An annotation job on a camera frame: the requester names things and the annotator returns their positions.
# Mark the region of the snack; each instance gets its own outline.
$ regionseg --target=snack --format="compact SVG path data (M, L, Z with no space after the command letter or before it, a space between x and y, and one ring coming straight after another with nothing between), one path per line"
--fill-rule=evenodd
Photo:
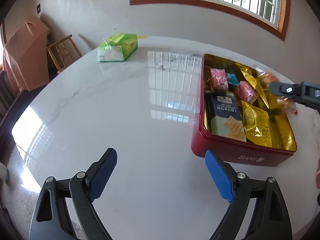
M277 102L279 106L287 113L298 115L296 103L292 99L285 97L277 97Z
M245 136L253 143L272 147L268 113L242 101Z
M99 62L124 61L138 48L136 34L118 33L103 40L98 47Z
M271 74L270 72L267 72L267 71L259 73L257 80L258 81L261 80L264 84L267 85L268 88L269 88L270 83L279 82L279 79L276 76L274 76L273 74Z
M249 104L253 104L258 98L257 92L249 85L247 81L240 81L235 92L242 101Z
M211 72L211 90L212 91L224 91L229 89L226 71L224 69L212 68Z
M203 86L205 90L210 90L211 92L211 72L210 67L207 65L204 65L203 68Z
M234 95L228 93L226 96L218 96L209 93L205 96L208 102L211 132L245 142L244 128Z
M269 88L269 85L271 82L279 82L279 79L274 76L273 74L269 72L262 72L258 76L258 81L261 80L267 88ZM296 107L296 103L290 99L285 97L276 97L278 104L281 106L281 108L290 114L296 114L298 115L298 110Z
M265 103L266 107L269 108L269 103L266 97L266 94L264 93L260 83L258 80L256 80L252 75L249 75L248 73L241 70L244 78L248 81L248 83L256 90L258 95L261 97L262 101Z
M236 77L236 74L233 72L233 70L228 70L228 72L226 72L227 74L227 80L228 80L228 84L237 86L239 85L239 81Z

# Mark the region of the blue gripper pad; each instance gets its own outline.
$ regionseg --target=blue gripper pad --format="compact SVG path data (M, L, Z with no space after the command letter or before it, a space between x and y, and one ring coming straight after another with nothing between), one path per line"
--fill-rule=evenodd
M220 195L231 203L235 195L233 194L233 185L230 178L210 150L205 153L204 159Z
M88 199L92 203L95 199L100 198L110 176L117 164L117 152L112 149L105 158L100 168L90 180Z

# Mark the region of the white tabletop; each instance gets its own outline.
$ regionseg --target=white tabletop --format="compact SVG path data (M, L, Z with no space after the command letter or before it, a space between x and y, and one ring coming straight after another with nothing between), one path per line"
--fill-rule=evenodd
M99 63L97 50L91 51L33 100L12 130L32 174L25 187L38 192L48 176L71 178L112 147L118 163L93 206L113 239L209 239L228 202L204 159L190 149L202 55L225 57L290 81L216 46L165 37L138 43L125 62ZM320 116L302 105L298 111L298 117L289 116L298 146L293 157L278 167L232 163L253 179L277 179L294 234L319 212ZM79 223L71 203L71 219ZM242 227L237 238L245 232Z

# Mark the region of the red tin box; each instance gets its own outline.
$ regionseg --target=red tin box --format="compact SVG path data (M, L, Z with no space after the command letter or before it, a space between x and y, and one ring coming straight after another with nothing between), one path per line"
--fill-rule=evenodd
M257 77L257 72L247 66L237 62L205 54L202 60L200 74L200 89L197 98L197 111L191 142L193 153L199 157L204 157L209 149L213 149L220 158L227 162L243 163L261 166L277 166L293 155L297 150L292 128L287 115L279 108L274 97L268 98L270 109L268 110L270 119L274 121L272 132L275 141L273 146L277 148L264 147L251 142L243 142L231 138L214 135L209 132L204 125L204 65L215 68L247 68L250 69L253 76Z

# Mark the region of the blue wrapped candy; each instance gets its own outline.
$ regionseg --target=blue wrapped candy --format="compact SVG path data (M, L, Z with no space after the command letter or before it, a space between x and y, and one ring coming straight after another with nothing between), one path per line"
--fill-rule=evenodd
M239 81L236 77L236 74L232 70L229 70L228 72L226 72L226 75L227 75L228 84L235 85L235 86L239 85Z

